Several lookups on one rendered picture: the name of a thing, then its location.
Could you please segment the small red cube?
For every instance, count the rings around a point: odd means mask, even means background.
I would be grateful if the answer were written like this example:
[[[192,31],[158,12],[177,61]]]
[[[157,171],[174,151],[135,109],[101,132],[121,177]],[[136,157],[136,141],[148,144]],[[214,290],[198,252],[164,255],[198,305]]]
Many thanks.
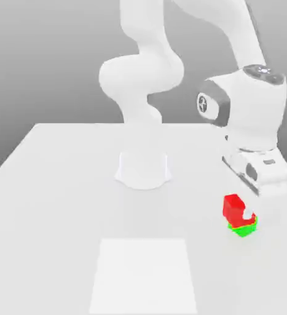
[[[222,214],[233,228],[253,225],[256,223],[256,215],[252,213],[249,219],[243,218],[245,203],[237,194],[224,196]]]

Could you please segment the small green cube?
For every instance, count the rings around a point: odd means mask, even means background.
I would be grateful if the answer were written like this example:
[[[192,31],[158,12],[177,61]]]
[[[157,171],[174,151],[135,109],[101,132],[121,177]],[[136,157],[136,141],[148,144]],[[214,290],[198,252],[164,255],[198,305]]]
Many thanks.
[[[227,227],[238,236],[246,237],[257,230],[257,225],[258,225],[258,218],[254,217],[254,221],[250,225],[239,226],[237,228],[234,228],[230,223],[228,223]]]

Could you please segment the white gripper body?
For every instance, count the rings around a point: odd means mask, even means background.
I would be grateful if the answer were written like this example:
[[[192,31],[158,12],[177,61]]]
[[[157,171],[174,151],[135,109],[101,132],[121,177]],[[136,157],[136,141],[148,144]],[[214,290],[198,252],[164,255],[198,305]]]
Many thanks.
[[[259,197],[287,193],[287,162],[278,148],[270,151],[228,150],[222,161]]]

